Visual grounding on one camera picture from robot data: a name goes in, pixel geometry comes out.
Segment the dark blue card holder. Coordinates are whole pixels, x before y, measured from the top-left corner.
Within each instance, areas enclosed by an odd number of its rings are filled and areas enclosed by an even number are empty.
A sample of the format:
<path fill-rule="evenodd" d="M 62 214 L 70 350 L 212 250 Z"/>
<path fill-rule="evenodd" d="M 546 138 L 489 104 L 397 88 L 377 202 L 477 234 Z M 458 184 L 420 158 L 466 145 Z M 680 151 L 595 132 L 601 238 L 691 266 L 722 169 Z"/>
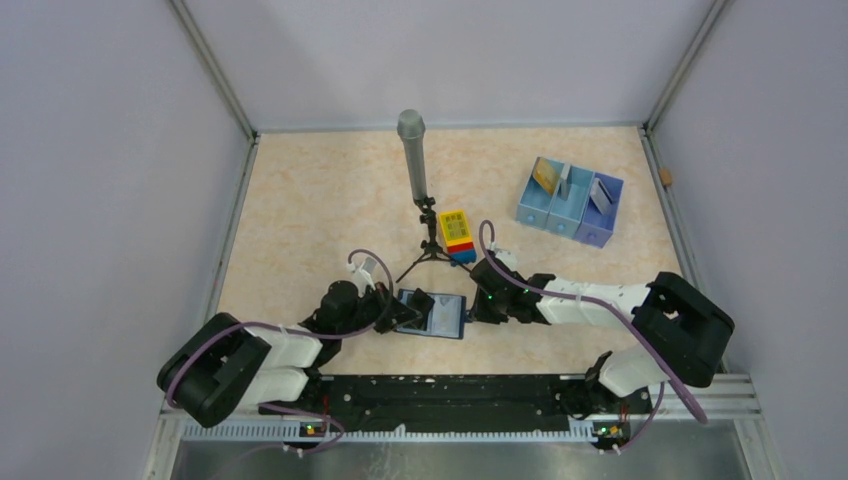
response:
<path fill-rule="evenodd" d="M 444 293 L 428 293 L 428 296 L 433 300 L 433 306 L 421 326 L 399 326 L 396 331 L 422 337 L 462 340 L 468 320 L 467 298 Z"/>

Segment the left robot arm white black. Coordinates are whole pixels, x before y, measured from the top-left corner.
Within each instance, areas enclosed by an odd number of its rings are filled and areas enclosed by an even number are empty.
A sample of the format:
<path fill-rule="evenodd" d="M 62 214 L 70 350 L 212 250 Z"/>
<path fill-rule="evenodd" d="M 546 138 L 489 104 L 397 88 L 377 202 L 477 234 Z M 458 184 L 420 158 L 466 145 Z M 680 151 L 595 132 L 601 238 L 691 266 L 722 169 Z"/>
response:
<path fill-rule="evenodd" d="M 165 362 L 156 384 L 170 407 L 203 427 L 266 402 L 308 413 L 321 397 L 309 370 L 337 355 L 348 338 L 426 325 L 435 304 L 419 289 L 400 300 L 382 283 L 360 289 L 340 280 L 296 327 L 242 322 L 219 312 Z"/>

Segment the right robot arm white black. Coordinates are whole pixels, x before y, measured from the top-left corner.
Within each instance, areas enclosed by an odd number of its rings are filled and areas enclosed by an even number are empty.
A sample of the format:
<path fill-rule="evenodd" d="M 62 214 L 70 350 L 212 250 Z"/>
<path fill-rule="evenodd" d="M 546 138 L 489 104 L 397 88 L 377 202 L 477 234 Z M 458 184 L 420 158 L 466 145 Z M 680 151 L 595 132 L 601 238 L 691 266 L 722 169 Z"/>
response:
<path fill-rule="evenodd" d="M 523 278 L 501 260 L 478 263 L 474 317 L 543 325 L 582 324 L 630 333 L 636 346 L 602 359 L 586 385 L 589 404 L 612 412 L 627 395 L 667 382 L 678 393 L 706 388 L 718 371 L 735 323 L 681 276 L 662 271 L 646 284 L 593 284 L 553 274 Z"/>

